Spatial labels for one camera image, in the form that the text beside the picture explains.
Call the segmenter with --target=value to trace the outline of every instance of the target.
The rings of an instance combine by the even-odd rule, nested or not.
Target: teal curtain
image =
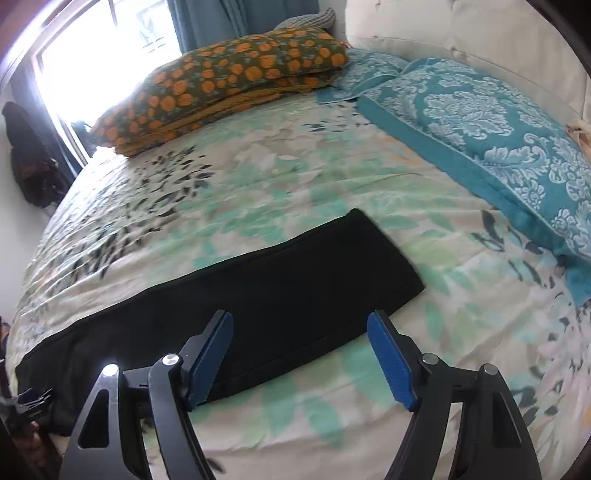
[[[318,0],[167,0],[183,53],[318,13]]]

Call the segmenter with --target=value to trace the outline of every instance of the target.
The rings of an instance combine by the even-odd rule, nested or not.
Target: gray pillow
[[[277,25],[275,30],[287,27],[319,27],[327,29],[332,27],[333,23],[335,23],[335,19],[335,11],[331,7],[328,7],[324,12],[319,14],[300,15],[299,17],[288,18]]]

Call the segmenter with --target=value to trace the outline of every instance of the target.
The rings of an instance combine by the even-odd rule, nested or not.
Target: window
[[[154,68],[179,56],[166,0],[98,0],[45,46],[40,81],[65,124],[92,126]]]

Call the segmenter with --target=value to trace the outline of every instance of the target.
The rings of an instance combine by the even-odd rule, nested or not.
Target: floral bedspread
[[[288,98],[133,159],[89,165],[27,270],[9,371],[78,319],[353,207],[426,283],[392,315],[397,328],[450,365],[497,365],[544,479],[559,479],[591,434],[591,304],[574,306],[551,253],[350,102]],[[453,458],[453,407],[437,479],[447,478]],[[361,337],[190,417],[212,465],[225,472],[219,478],[359,480],[384,477],[410,414]],[[145,444],[154,478],[165,478],[148,426]]]

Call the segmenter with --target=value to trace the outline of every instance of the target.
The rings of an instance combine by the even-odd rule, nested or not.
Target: white wall
[[[10,85],[0,94],[0,111],[9,100]],[[10,150],[4,116],[0,115],[0,316],[8,323],[21,294],[25,269],[49,220],[22,195],[12,175]]]
[[[334,9],[336,22],[333,27],[333,35],[339,40],[347,40],[345,36],[345,7],[347,6],[347,0],[318,0],[318,6],[321,12],[328,7]]]

